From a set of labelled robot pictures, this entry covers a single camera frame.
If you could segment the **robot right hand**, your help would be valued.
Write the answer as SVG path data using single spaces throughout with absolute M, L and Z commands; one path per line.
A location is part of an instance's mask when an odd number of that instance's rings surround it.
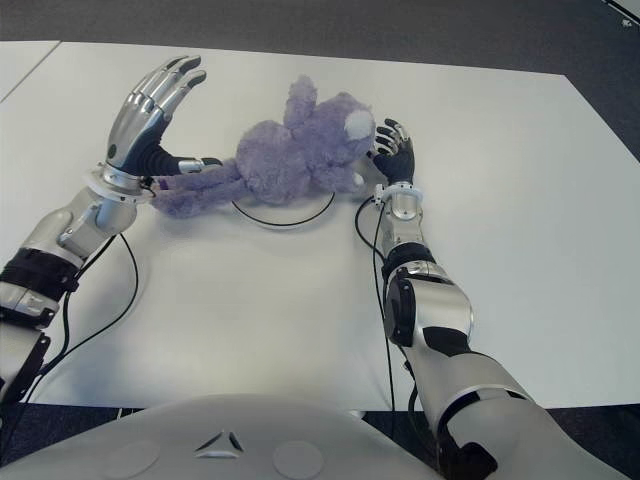
M 415 154 L 410 135 L 404 126 L 391 118 L 375 130 L 375 149 L 367 152 L 367 157 L 386 178 L 389 185 L 413 183 Z

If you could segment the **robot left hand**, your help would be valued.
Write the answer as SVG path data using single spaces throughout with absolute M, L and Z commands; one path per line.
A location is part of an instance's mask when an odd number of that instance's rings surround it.
M 219 165 L 216 158 L 174 156 L 163 134 L 187 94 L 204 82 L 201 57 L 171 58 L 147 73 L 128 93 L 108 136 L 106 162 L 137 177 L 175 176 Z

